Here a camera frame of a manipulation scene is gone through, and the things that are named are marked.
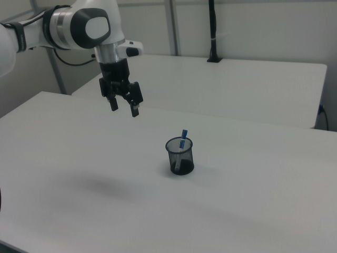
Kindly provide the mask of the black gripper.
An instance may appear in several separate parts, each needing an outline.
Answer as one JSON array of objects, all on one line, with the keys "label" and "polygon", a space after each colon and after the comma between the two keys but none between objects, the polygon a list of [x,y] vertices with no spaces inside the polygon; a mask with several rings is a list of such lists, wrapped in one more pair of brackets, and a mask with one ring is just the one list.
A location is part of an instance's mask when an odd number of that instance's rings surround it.
[{"label": "black gripper", "polygon": [[139,106],[143,96],[138,82],[130,83],[127,59],[114,63],[100,63],[102,77],[99,79],[101,94],[110,103],[111,110],[118,109],[115,95],[126,95],[126,101],[131,108],[132,117],[139,115]]}]

